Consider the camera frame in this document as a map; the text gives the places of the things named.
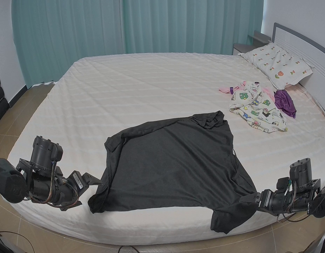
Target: mattress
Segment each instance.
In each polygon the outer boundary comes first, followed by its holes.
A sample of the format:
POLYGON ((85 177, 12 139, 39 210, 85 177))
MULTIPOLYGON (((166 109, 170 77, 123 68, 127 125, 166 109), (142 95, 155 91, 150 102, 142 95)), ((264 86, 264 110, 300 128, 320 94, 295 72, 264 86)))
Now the mattress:
MULTIPOLYGON (((243 80, 271 86, 266 76, 240 56, 159 53, 88 57, 75 62, 38 107, 15 143, 9 161, 30 159, 36 135, 59 143, 64 176, 73 170, 101 177, 107 137, 147 121, 221 110, 234 135, 234 149, 259 192, 276 189, 289 165, 310 157, 313 178, 325 184, 325 117, 299 86, 288 89, 297 117, 287 117, 288 132, 267 134, 229 112, 231 95, 218 88, 243 80)), ((69 236, 115 245, 148 245, 225 236, 210 230, 212 210, 167 207, 92 214, 87 204, 61 212, 48 205, 21 202, 13 207, 27 220, 69 236)), ((228 235, 276 221, 256 212, 228 235)))

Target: tiled floor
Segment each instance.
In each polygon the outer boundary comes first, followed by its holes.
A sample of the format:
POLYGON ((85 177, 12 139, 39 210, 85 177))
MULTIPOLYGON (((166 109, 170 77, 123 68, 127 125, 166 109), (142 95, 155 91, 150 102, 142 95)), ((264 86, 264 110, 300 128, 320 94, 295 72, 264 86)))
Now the tiled floor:
MULTIPOLYGON (((0 158, 7 158, 20 133, 47 96, 53 84, 40 85, 28 90, 13 108, 0 120, 0 158)), ((141 252, 252 252, 294 253, 304 250, 325 229, 325 218, 309 217, 298 223, 275 223, 249 233, 197 242, 136 246, 141 252)), ((9 203, 0 197, 0 231, 13 231, 26 236, 36 253, 43 252, 117 252, 118 246, 97 244, 68 237, 27 222, 9 203)), ((26 252, 32 252, 30 244, 16 234, 5 237, 26 252)), ((128 252, 125 247, 121 252, 128 252)))

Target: curtain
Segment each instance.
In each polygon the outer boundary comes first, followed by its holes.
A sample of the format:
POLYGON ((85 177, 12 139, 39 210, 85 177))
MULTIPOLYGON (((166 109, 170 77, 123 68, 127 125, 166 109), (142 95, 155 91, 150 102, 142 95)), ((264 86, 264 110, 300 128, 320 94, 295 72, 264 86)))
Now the curtain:
POLYGON ((27 87, 57 81, 87 56, 232 54, 261 30, 263 0, 12 0, 27 87))

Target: floral pillowcase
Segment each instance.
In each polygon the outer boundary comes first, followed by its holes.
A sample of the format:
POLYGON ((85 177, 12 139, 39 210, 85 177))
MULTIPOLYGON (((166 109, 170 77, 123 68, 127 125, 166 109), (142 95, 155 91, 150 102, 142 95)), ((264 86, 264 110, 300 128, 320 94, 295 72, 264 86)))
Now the floral pillowcase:
POLYGON ((312 68, 302 58, 274 43, 239 55, 260 69, 277 89, 295 85, 312 74, 312 68))

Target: clothing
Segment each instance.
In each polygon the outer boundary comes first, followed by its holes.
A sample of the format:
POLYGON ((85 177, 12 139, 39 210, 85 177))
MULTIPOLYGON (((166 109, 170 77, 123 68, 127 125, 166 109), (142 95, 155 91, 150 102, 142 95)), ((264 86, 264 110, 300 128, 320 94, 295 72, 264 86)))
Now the clothing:
MULTIPOLYGON (((246 81, 243 81, 240 83, 240 85, 235 86, 235 87, 221 87, 219 88, 219 91, 225 94, 234 94, 234 91, 237 90, 243 90, 245 89, 246 86, 246 81)), ((262 87, 262 91, 267 93, 267 95, 271 98, 273 102, 275 102, 275 97, 274 97, 274 92, 269 88, 269 87, 262 87)))
POLYGON ((285 90, 277 90, 275 93, 275 105, 285 114, 296 118, 296 108, 290 95, 285 90))
POLYGON ((233 150, 222 112, 147 122, 107 139, 107 166, 92 213, 173 206, 213 209, 211 230, 228 233, 255 206, 256 188, 233 150))
POLYGON ((262 91, 260 84, 246 82, 244 90, 234 92, 229 109, 255 129, 267 133, 288 130, 286 119, 270 97, 262 91))

